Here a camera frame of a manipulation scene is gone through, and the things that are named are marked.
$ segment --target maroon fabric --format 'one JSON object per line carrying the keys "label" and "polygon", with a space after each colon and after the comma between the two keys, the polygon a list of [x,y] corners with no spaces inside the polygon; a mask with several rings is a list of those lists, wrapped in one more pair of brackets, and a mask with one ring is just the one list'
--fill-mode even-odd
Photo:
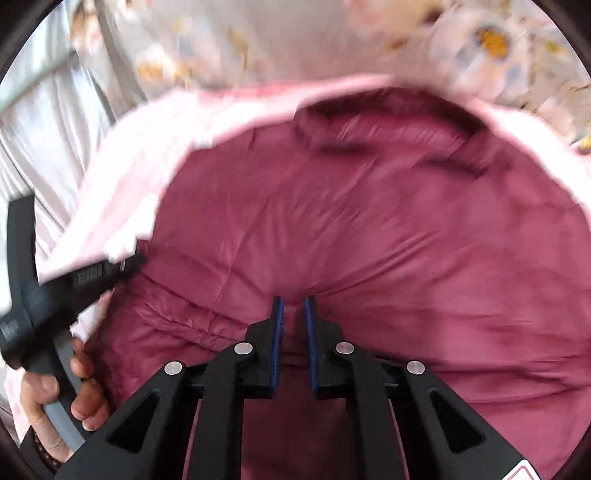
{"label": "maroon fabric", "polygon": [[91,343],[126,400],[287,301],[280,393],[247,402],[243,478],[348,478],[343,404],[314,402],[301,299],[382,358],[433,367],[551,478],[591,419],[591,235],[526,154],[437,97],[388,89],[192,153],[141,274]]}

